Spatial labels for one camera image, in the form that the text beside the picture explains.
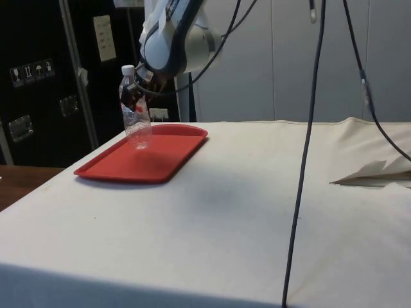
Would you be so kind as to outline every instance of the electrical outlet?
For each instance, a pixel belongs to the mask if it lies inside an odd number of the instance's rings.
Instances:
[[[168,110],[164,108],[150,108],[150,117],[153,121],[168,120]]]

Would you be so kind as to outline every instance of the cable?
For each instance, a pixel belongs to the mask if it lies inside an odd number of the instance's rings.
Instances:
[[[227,33],[231,33],[233,27],[234,27],[234,23],[236,22],[236,18],[238,15],[238,10],[240,9],[240,4],[241,4],[241,0],[237,0],[237,4],[236,4],[236,8],[234,10],[234,13],[232,15],[232,19],[229,25],[229,28],[227,30]],[[154,92],[154,91],[150,91],[145,89],[144,87],[140,86],[138,83],[136,83],[136,87],[143,93],[145,94],[149,94],[149,95],[153,95],[153,96],[170,96],[170,95],[174,95],[176,93],[180,93],[184,90],[187,90],[188,88],[192,87],[203,75],[204,73],[208,70],[208,68],[210,68],[210,66],[213,64],[213,62],[217,59],[218,55],[221,53],[221,50],[223,49],[225,42],[227,41],[227,39],[229,38],[229,34],[223,38],[220,46],[218,46],[218,49],[216,51],[216,53],[214,54],[214,56],[210,59],[210,61],[207,63],[207,65],[199,72],[199,74],[197,75],[196,78],[193,79],[193,81],[191,83],[188,83],[187,85],[176,89],[174,91],[171,92]]]
[[[240,19],[240,21],[237,22],[237,24],[232,28],[232,30],[230,32],[227,32],[226,34],[223,34],[221,37],[226,37],[227,35],[230,35],[232,32],[236,31],[238,27],[241,26],[241,24],[243,23],[243,21],[249,16],[249,14],[251,13],[254,5],[256,5],[257,0],[254,0],[251,4],[249,9],[245,12],[243,18]]]
[[[286,274],[285,274],[284,290],[283,290],[283,303],[282,303],[283,308],[287,307],[288,286],[290,283],[291,265],[293,261],[295,233],[297,231],[297,222],[298,222],[298,216],[299,216],[299,211],[300,211],[302,188],[304,186],[304,176],[305,176],[305,170],[306,170],[306,164],[307,164],[308,148],[310,147],[311,130],[313,128],[313,121],[314,121],[315,96],[317,93],[317,76],[319,72],[320,55],[321,55],[321,49],[322,49],[322,41],[324,38],[325,23],[326,23],[326,0],[322,0],[320,34],[319,34],[319,41],[317,45],[317,52],[315,55],[313,83],[311,86],[310,116],[308,118],[306,142],[305,142],[304,151],[302,154],[300,179],[299,179],[299,185],[298,185],[297,199],[295,201],[293,225],[291,228],[290,247],[288,249],[287,269],[286,269]]]
[[[351,16],[350,16],[350,13],[349,13],[347,0],[343,0],[343,2],[344,2],[344,9],[345,9],[345,16],[347,17],[349,32],[350,32],[350,36],[351,36],[351,42],[353,43],[358,69],[360,70],[360,77],[361,77],[361,81],[362,81],[362,85],[363,85],[363,91],[364,91],[364,94],[365,94],[365,100],[367,102],[369,111],[372,115],[372,119],[374,120],[375,125],[377,126],[378,130],[381,132],[382,136],[384,136],[384,138],[389,142],[389,144],[391,144],[391,146],[394,149],[396,149],[398,153],[400,153],[402,156],[404,156],[407,160],[409,160],[411,162],[410,155],[406,154],[402,149],[400,149],[399,146],[397,146],[397,144],[387,135],[387,133],[382,128],[382,126],[381,126],[380,122],[378,121],[378,118],[375,114],[375,106],[374,106],[374,101],[372,100],[371,88],[370,88],[368,80],[367,80],[367,75],[366,75],[366,73],[365,73],[365,71],[362,67],[361,58],[360,58],[360,54],[358,52],[358,47],[357,47],[355,34],[354,34],[354,30],[353,30],[353,23],[351,22]]]

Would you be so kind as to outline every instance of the paper sign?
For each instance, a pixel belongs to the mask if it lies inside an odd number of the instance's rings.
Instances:
[[[94,17],[94,29],[96,30],[98,51],[102,62],[115,59],[116,48],[114,47],[113,33],[111,31],[110,16]]]

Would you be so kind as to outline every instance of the wooden table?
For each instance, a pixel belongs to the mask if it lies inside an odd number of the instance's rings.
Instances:
[[[0,212],[63,170],[0,165]]]

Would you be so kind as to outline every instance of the sticker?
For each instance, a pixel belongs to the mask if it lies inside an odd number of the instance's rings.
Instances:
[[[114,47],[113,33],[111,30],[110,16],[97,16],[93,18],[96,31],[98,52],[102,62],[117,58]]]
[[[13,67],[10,69],[10,76],[12,77],[13,86],[15,88],[24,85],[24,79],[21,72],[21,67]]]
[[[22,67],[24,81],[26,83],[35,82],[36,78],[34,76],[33,66],[31,64],[26,64]]]
[[[34,66],[34,73],[36,75],[36,80],[42,80],[46,77],[46,72],[44,70],[44,63],[43,61],[38,61],[33,64]]]
[[[46,73],[46,77],[53,77],[56,75],[52,59],[47,59],[44,61],[44,71]]]

